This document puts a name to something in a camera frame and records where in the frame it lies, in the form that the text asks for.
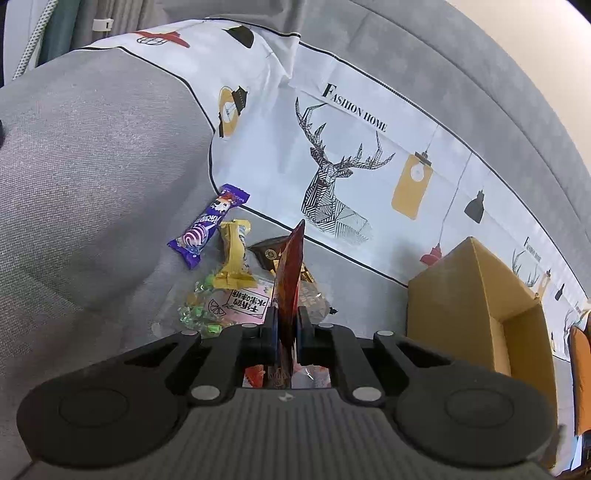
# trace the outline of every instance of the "deer illustration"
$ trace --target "deer illustration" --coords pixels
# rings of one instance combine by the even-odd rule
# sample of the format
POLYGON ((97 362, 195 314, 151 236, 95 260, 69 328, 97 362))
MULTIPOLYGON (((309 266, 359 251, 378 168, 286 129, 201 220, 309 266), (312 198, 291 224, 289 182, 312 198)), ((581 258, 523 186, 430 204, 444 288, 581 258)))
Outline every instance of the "deer illustration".
POLYGON ((300 128, 304 131, 306 138, 312 144, 310 155, 318 164, 318 170, 310 182, 304 202, 301 205, 302 213, 308 217, 323 232, 332 233, 337 238, 342 238, 351 244, 361 244, 371 238, 371 225, 368 220, 347 207, 337 197, 335 197, 335 181, 350 177, 353 174, 352 168, 364 168, 365 170, 375 170, 386 165, 395 154, 390 155, 385 160, 382 157, 382 145, 379 143, 378 133, 375 138, 378 143, 378 149, 373 157, 361 160, 363 155, 363 144, 359 145, 357 155, 343 158, 338 163, 332 163, 326 153, 325 145, 320 139, 320 134, 326 123, 320 125, 314 133, 311 132, 312 124, 310 117, 312 112, 321 106, 310 106, 302 116, 300 113, 300 99, 295 99, 295 114, 297 115, 300 128))

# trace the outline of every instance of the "brown cardboard box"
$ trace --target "brown cardboard box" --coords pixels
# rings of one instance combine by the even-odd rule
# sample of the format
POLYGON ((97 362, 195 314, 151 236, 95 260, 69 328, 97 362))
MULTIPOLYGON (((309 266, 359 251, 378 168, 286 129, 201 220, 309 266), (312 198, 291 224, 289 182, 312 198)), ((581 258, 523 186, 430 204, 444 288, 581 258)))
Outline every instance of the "brown cardboard box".
POLYGON ((533 386, 557 418, 554 363, 542 306, 475 238, 466 238, 409 282, 407 335, 533 386))

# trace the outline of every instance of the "purple candy wrapper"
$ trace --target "purple candy wrapper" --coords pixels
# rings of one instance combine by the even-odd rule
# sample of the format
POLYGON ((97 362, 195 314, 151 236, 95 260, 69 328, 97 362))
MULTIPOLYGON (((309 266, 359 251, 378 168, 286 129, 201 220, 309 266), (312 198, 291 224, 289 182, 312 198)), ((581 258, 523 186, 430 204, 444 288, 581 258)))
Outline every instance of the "purple candy wrapper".
POLYGON ((249 194, 234 185, 222 185, 217 199, 182 236, 168 242, 168 246, 183 256, 189 268, 195 268, 201 260, 201 250, 213 236, 228 210, 246 203, 249 197, 249 194))

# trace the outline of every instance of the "yellow candy wrapper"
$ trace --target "yellow candy wrapper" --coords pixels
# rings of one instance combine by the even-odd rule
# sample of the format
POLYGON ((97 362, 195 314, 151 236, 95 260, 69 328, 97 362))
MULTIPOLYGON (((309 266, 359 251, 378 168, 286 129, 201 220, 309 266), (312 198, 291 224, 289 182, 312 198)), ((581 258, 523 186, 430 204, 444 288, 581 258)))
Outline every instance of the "yellow candy wrapper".
POLYGON ((213 279, 214 288, 240 290, 256 287, 256 279, 246 263, 245 237, 250 231, 251 223, 248 220, 232 220, 220 224, 226 263, 213 279))

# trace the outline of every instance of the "deer antlers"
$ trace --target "deer antlers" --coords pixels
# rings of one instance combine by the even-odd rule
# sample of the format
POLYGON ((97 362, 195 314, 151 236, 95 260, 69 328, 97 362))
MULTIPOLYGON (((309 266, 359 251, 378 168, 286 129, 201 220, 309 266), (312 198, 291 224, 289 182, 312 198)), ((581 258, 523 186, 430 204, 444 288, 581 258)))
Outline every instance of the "deer antlers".
POLYGON ((365 161, 360 161, 361 160, 361 156, 363 155, 363 144, 359 144, 359 149, 357 150, 357 155, 355 155, 355 158, 353 160, 351 160, 351 157, 345 159, 343 157, 343 159, 340 161, 339 163, 339 167, 341 168, 364 168, 365 170, 375 170, 376 168, 380 168, 383 167, 384 165, 386 165, 386 163, 388 163, 390 160, 392 160, 394 158, 394 155, 396 155, 396 152, 394 152, 392 155, 390 155, 388 158, 386 158, 386 160, 384 161, 380 161, 379 159, 382 157, 382 144, 379 142, 379 136, 378 133, 375 133, 375 139, 378 142, 378 149, 375 151, 375 154, 372 157, 368 157, 365 161))
MULTIPOLYGON (((323 123, 322 125, 320 125, 316 131, 314 133, 311 132, 311 128, 312 128, 312 123, 310 122, 310 117, 312 115, 312 112, 314 110, 316 110, 317 108, 320 108, 321 106, 326 105, 326 103, 321 103, 320 105, 314 105, 314 106, 309 106, 306 111, 304 112, 304 115, 302 115, 300 113, 300 99, 296 98, 295 99, 295 114, 297 116, 298 119, 298 123, 300 124, 300 128, 304 131, 304 133, 306 134, 306 138, 310 141, 310 143, 312 144, 312 146, 314 147, 314 150, 316 150, 315 152, 312 153, 312 157, 316 160, 316 162, 320 163, 322 160, 324 161, 329 161, 329 159, 326 157, 326 154, 324 153, 324 144, 322 143, 322 140, 320 139, 320 134, 322 133, 322 130, 324 130, 326 123, 323 123)), ((375 133, 375 139, 378 143, 378 148, 375 151, 375 154, 373 157, 368 157, 365 161, 361 161, 361 157, 363 156, 363 144, 359 144, 359 149, 357 150, 357 155, 355 155, 355 158, 351 159, 351 157, 348 158, 344 158, 337 164, 337 166, 340 169, 346 169, 346 168, 364 168, 365 170, 375 170, 376 168, 380 168, 383 167, 384 165, 386 165, 390 160, 392 160, 394 158, 394 155, 396 155, 396 153, 393 153, 392 155, 390 155, 388 158, 386 158, 386 160, 384 161, 380 161, 380 158, 382 157, 382 144, 379 142, 379 136, 378 133, 375 133)))
POLYGON ((322 130, 324 130, 326 123, 320 125, 314 133, 312 133, 310 131, 310 128, 312 128, 312 123, 308 123, 310 121, 310 116, 312 115, 312 112, 314 110, 316 110, 317 108, 320 108, 321 106, 324 106, 326 104, 321 103, 320 105, 309 106, 306 109, 306 111, 304 112, 304 115, 302 116, 300 114, 300 98, 296 97, 295 102, 296 102, 295 103, 295 112, 296 112, 295 115, 297 116, 298 123, 300 124, 300 128, 306 134, 306 138, 310 141, 310 143, 312 144, 312 146, 316 150, 317 155, 322 156, 322 158, 316 158, 316 155, 312 155, 312 157, 314 157, 314 159, 317 162, 319 162, 322 159, 328 161, 328 158, 326 158, 326 155, 324 154, 324 144, 322 143, 322 140, 320 139, 320 134, 322 133, 322 130))

